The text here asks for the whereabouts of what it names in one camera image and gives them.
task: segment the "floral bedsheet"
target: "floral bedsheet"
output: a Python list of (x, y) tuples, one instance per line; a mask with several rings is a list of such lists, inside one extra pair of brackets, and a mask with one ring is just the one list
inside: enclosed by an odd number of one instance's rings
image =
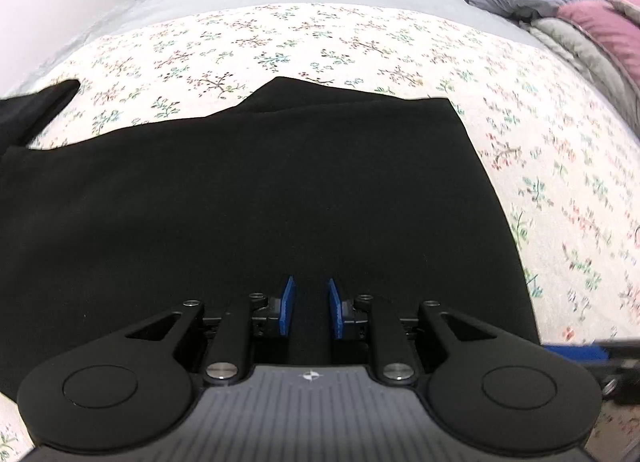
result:
[[(37, 84), (82, 82), (31, 146), (202, 117), (275, 76), (449, 97), (511, 226), (542, 340), (640, 335), (638, 140), (550, 52), (468, 26), (376, 7), (269, 4), (106, 36)], [(619, 460), (639, 421), (633, 409), (605, 407), (591, 452)], [(18, 456), (12, 424), (0, 420), (0, 462)]]

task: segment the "pink blanket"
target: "pink blanket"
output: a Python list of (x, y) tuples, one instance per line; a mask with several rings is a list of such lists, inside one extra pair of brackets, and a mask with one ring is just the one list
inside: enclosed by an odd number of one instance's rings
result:
[(605, 0), (576, 1), (561, 6), (557, 17), (588, 35), (640, 87), (640, 28)]

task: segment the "silver bolt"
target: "silver bolt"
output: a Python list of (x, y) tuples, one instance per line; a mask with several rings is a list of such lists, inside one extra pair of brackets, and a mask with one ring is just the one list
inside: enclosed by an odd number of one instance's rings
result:
[(390, 363), (382, 370), (382, 374), (387, 379), (394, 381), (404, 381), (404, 379), (412, 377), (414, 373), (414, 369), (404, 363)]
[(611, 394), (613, 394), (613, 392), (615, 392), (617, 387), (618, 379), (611, 379), (609, 382), (607, 382), (607, 384), (604, 385), (604, 388), (602, 389), (602, 396), (609, 397)]
[(231, 363), (213, 363), (207, 366), (207, 375), (211, 379), (231, 379), (238, 374), (238, 367)]

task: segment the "black cloth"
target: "black cloth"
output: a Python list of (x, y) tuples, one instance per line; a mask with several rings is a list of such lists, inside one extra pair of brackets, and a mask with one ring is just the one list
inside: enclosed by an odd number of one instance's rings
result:
[[(518, 253), (444, 98), (279, 77), (234, 108), (119, 129), (0, 169), (0, 391), (185, 299), (298, 294), (289, 361), (330, 362), (326, 280), (415, 316), (436, 299), (530, 341)], [(311, 332), (302, 340), (303, 332)]]
[(74, 98), (80, 82), (63, 80), (30, 95), (0, 99), (0, 156), (11, 145), (25, 146)]

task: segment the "folded black fabric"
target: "folded black fabric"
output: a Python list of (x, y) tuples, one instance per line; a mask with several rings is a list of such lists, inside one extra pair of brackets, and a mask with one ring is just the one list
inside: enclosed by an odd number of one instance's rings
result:
[(74, 98), (80, 82), (63, 80), (30, 95), (0, 99), (0, 155), (11, 145), (24, 146)]
[(50, 356), (185, 299), (276, 293), (283, 273), (299, 287), (290, 362), (330, 362), (331, 276), (401, 315), (436, 299), (538, 340), (505, 216), (444, 98), (279, 77), (209, 117), (12, 147), (0, 262), (10, 397)]

